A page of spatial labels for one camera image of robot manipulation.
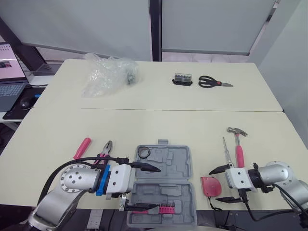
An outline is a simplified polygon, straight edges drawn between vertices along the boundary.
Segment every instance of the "pink screwdriver handle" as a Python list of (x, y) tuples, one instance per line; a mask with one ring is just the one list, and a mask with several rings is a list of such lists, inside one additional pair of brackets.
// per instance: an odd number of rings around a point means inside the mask
[(81, 145), (79, 146), (76, 154), (73, 156), (74, 159), (79, 159), (87, 149), (88, 145), (91, 143), (91, 139), (89, 137), (85, 138)]
[(237, 145), (235, 147), (235, 155), (236, 155), (237, 167), (245, 167), (244, 154), (243, 154), (242, 147), (240, 145)]

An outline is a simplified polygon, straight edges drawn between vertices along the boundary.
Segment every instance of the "hammer head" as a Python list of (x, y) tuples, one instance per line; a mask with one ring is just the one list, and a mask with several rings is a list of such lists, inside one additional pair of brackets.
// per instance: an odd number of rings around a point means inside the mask
[(243, 136), (247, 136), (248, 134), (239, 128), (227, 128), (227, 132), (233, 132), (234, 134), (242, 134)]

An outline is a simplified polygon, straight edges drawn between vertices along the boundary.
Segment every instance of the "clear plastic wrap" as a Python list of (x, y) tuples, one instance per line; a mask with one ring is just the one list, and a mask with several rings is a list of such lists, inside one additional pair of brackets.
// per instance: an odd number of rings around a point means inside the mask
[(96, 54), (85, 54), (91, 72), (82, 91), (85, 98), (100, 97), (118, 91), (123, 86), (138, 82), (138, 64), (128, 58), (100, 59)]

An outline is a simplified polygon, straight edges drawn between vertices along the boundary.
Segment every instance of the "black ring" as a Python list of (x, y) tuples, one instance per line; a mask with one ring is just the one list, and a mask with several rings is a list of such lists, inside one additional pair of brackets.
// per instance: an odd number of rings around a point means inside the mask
[[(140, 152), (144, 151), (144, 150), (147, 150), (148, 151), (148, 154), (146, 156), (141, 156), (140, 155)], [(151, 155), (151, 150), (148, 148), (148, 147), (139, 147), (138, 148), (138, 151), (137, 151), (137, 154), (138, 156), (141, 158), (141, 159), (146, 159), (149, 157), (149, 155)]]

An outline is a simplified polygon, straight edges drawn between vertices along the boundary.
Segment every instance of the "laptop keyboard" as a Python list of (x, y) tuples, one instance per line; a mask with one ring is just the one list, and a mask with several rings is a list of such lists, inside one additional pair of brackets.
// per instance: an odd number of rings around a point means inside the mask
[(0, 85), (0, 97), (17, 95), (24, 84)]

